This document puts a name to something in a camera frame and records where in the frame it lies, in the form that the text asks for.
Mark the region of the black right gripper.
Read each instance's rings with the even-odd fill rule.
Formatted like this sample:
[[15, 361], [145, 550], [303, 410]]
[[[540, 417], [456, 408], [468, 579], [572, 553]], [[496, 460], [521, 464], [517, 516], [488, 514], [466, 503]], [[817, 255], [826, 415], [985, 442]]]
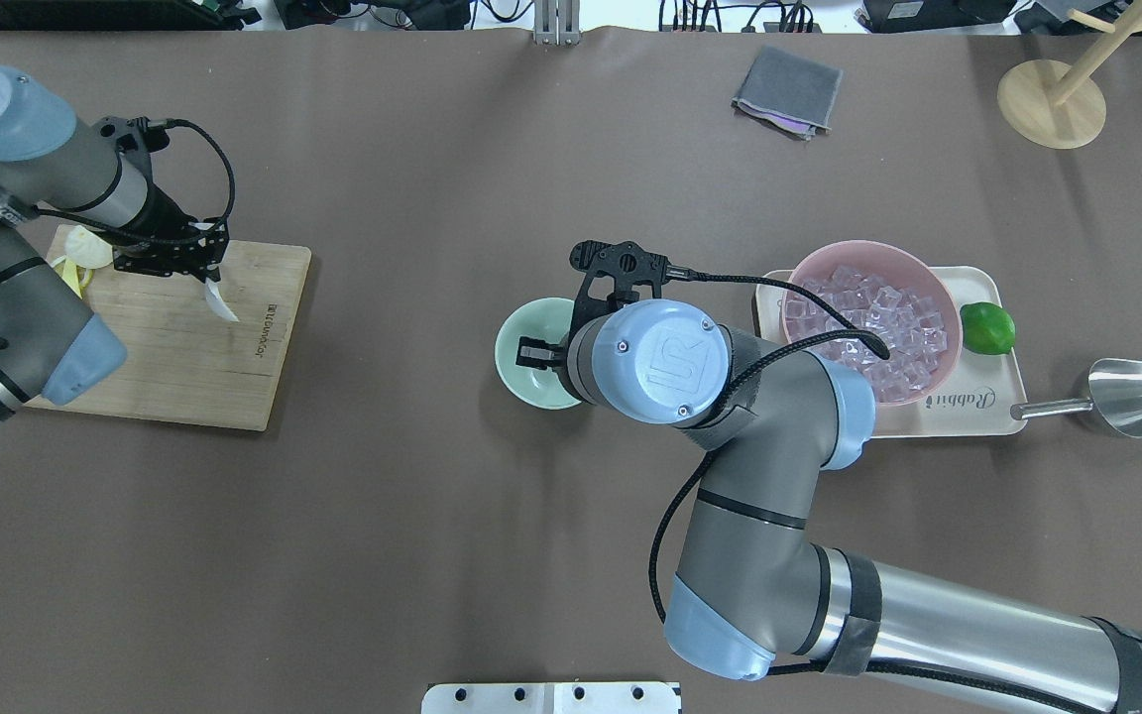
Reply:
[[566, 372], [579, 363], [580, 335], [571, 332], [562, 342], [545, 342], [522, 335], [518, 339], [517, 366], [525, 369]]

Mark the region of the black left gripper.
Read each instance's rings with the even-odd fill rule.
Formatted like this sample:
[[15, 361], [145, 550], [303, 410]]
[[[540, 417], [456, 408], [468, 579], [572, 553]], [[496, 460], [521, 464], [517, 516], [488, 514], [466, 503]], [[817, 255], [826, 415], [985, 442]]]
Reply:
[[222, 281], [222, 259], [228, 244], [228, 212], [207, 220], [182, 211], [161, 188], [151, 188], [145, 207], [122, 227], [140, 236], [131, 241], [114, 235], [114, 268], [148, 276], [194, 276]]

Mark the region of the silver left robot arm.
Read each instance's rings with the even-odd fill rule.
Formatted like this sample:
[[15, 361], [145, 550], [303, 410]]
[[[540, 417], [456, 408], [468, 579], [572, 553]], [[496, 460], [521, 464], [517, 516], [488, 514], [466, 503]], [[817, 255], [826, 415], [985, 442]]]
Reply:
[[176, 119], [86, 125], [22, 69], [0, 66], [0, 424], [34, 398], [69, 404], [123, 366], [127, 348], [19, 226], [50, 216], [91, 228], [114, 266], [219, 281], [231, 208], [182, 211], [153, 178]]

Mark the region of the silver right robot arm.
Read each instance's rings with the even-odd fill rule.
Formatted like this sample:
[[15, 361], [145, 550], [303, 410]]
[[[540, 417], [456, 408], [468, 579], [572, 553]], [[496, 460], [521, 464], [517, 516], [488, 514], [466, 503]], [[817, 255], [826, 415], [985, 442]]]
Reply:
[[664, 633], [727, 679], [862, 674], [1015, 713], [1142, 713], [1142, 632], [874, 563], [806, 534], [821, 471], [856, 462], [875, 401], [856, 372], [773, 348], [692, 304], [648, 299], [572, 324], [566, 298], [526, 303], [496, 339], [514, 392], [683, 430], [706, 450]]

